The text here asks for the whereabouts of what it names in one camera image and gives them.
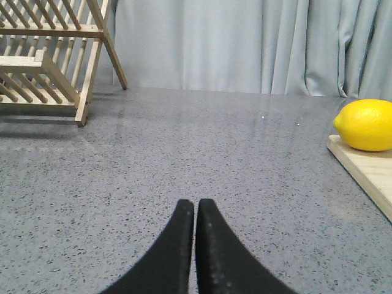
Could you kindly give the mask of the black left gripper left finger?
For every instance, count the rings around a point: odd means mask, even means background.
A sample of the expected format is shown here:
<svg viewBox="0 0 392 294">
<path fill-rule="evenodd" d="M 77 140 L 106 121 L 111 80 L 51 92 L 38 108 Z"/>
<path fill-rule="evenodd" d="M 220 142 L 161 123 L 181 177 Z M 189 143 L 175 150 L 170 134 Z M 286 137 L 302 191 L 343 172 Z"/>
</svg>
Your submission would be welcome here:
<svg viewBox="0 0 392 294">
<path fill-rule="evenodd" d="M 103 293 L 187 293 L 194 229 L 194 205 L 178 200 L 154 244 Z"/>
</svg>

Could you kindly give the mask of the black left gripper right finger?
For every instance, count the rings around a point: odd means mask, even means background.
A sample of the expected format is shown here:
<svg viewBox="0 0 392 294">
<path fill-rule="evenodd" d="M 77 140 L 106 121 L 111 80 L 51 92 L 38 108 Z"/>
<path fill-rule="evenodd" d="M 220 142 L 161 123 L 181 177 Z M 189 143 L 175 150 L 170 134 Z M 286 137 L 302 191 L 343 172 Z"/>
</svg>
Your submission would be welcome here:
<svg viewBox="0 0 392 294">
<path fill-rule="evenodd" d="M 195 261 L 199 293 L 295 293 L 246 249 L 212 199 L 198 205 Z"/>
</svg>

